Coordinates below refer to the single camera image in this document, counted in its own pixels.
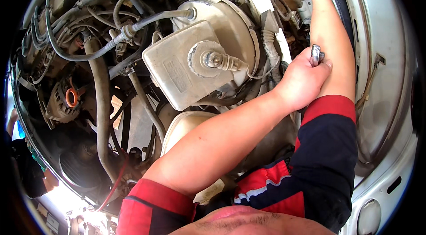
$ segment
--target man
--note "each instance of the man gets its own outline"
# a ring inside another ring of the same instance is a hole
[[[184,136],[123,200],[117,234],[332,234],[351,214],[355,60],[331,0],[312,0],[310,48],[270,92]],[[308,106],[289,167],[279,159],[238,179],[229,205],[207,216],[195,195],[234,168],[285,116]]]
[[[27,147],[25,139],[12,141],[13,128],[18,121],[18,113],[13,109],[6,125],[6,137],[9,138],[12,157],[24,186],[26,195],[35,199],[59,186],[59,181],[43,163],[40,165]]]

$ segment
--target engine bay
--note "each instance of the engine bay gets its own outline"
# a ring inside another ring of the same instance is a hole
[[[11,66],[46,163],[93,210],[118,215],[174,117],[220,114],[270,91],[310,46],[310,0],[262,1],[33,0]],[[149,143],[130,144],[142,113]],[[290,157],[300,119],[286,117],[229,178]]]

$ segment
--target person in background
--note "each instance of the person in background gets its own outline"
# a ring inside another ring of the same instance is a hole
[[[13,128],[18,113],[13,109],[6,125],[6,137],[10,140],[12,158],[19,172],[20,180],[29,198],[35,199],[59,186],[59,181],[44,164],[39,164],[27,147],[25,139],[12,141]]]

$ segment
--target man's lips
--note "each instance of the man's lips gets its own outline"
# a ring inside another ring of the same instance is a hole
[[[232,215],[251,215],[259,213],[259,210],[256,210],[250,206],[227,206],[224,207],[217,212],[213,213],[209,219],[208,222],[213,222],[218,219],[222,219],[225,217],[230,217]]]

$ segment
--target red and navy shirt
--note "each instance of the red and navy shirt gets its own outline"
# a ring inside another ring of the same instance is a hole
[[[209,206],[140,179],[123,200],[117,234],[169,234],[207,213],[229,205],[312,219],[333,232],[351,215],[357,143],[354,103],[340,95],[314,100],[307,108],[289,169],[283,158],[254,168],[232,193],[220,193]]]

